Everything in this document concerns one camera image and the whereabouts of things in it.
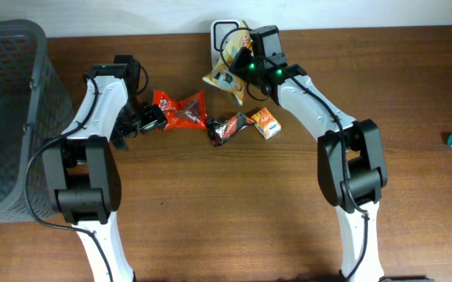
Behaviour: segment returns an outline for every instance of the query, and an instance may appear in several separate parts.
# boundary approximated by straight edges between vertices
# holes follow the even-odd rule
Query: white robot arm
[[[339,117],[345,130],[353,127],[353,122],[356,119],[343,113],[323,96],[311,82],[309,76],[299,75],[295,79],[325,101]],[[285,83],[278,86],[277,97],[280,106],[296,116],[316,141],[328,131],[338,132],[338,126],[321,103],[312,96],[305,94],[291,79],[287,79]],[[378,282],[384,276],[384,271],[379,262],[377,246],[376,218],[378,206],[379,203],[373,201],[361,205],[362,209],[368,211],[370,218],[367,231],[367,249],[360,267],[349,278],[351,282]],[[342,275],[347,277],[358,263],[363,251],[364,220],[357,211],[348,213],[340,206],[335,207],[335,211],[341,227],[344,251]]]
[[[378,128],[371,120],[359,122],[343,113],[318,91],[300,66],[288,66],[278,32],[276,26],[251,31],[253,56],[243,47],[230,71],[293,113],[318,142],[318,182],[335,207],[341,227],[342,278],[351,282],[384,280],[376,218],[387,171]],[[343,165],[342,145],[360,151],[360,156]],[[362,215],[356,210],[367,212]]]
[[[90,71],[85,98],[72,123],[71,132],[88,117],[82,129],[43,153],[46,181],[52,207],[68,223],[94,234],[78,232],[95,282],[108,282],[105,255],[114,282],[133,282],[136,276],[128,264],[118,232],[117,209],[121,203],[119,178],[109,142],[126,149],[124,138],[166,126],[159,107],[138,104],[140,65],[132,56],[115,56],[113,64],[95,65]],[[88,165],[88,173],[74,175],[67,169]]]

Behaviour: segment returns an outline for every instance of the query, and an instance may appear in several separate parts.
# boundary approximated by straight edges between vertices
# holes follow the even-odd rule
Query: yellow snack bag
[[[251,116],[251,119],[255,121],[255,127],[262,133],[266,140],[281,130],[280,123],[266,108]]]
[[[246,23],[242,21],[240,27],[246,26]],[[227,43],[222,52],[224,60],[229,65],[233,62],[235,55],[240,51],[241,47],[246,46],[251,50],[250,31],[236,31],[233,35],[233,39]],[[205,75],[202,79],[219,89],[233,94],[233,98],[236,100],[238,106],[243,105],[243,100],[247,92],[247,82],[231,74],[222,59],[217,62],[210,74]]]

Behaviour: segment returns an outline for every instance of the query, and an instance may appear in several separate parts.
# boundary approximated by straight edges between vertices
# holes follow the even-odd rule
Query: wood grain
[[[284,51],[319,90],[381,129],[389,183],[378,215],[387,276],[452,281],[452,27],[284,31]],[[316,142],[287,111],[201,81],[210,71],[207,34],[61,38],[49,58],[74,105],[81,73],[131,53],[149,90],[176,99],[206,91],[208,116],[268,107],[282,131],[265,141],[253,128],[225,146],[205,132],[152,132],[114,151],[123,183],[119,229],[140,280],[290,280],[337,273],[337,217],[316,179]],[[141,99],[151,99],[150,91]],[[91,281],[76,234],[35,223],[0,225],[0,280]]]

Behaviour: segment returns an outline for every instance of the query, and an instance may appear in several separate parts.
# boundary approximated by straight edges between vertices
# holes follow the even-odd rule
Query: red snack bag
[[[183,101],[175,101],[170,99],[165,92],[154,90],[153,103],[161,108],[168,120],[164,130],[172,128],[207,128],[203,90]]]

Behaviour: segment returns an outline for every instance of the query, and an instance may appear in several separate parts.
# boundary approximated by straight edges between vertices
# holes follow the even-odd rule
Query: gray plastic basket
[[[27,162],[72,117],[71,98],[46,55],[43,30],[29,20],[0,22],[0,222],[31,220],[23,190]],[[29,195],[40,217],[54,214],[41,158],[31,169]]]

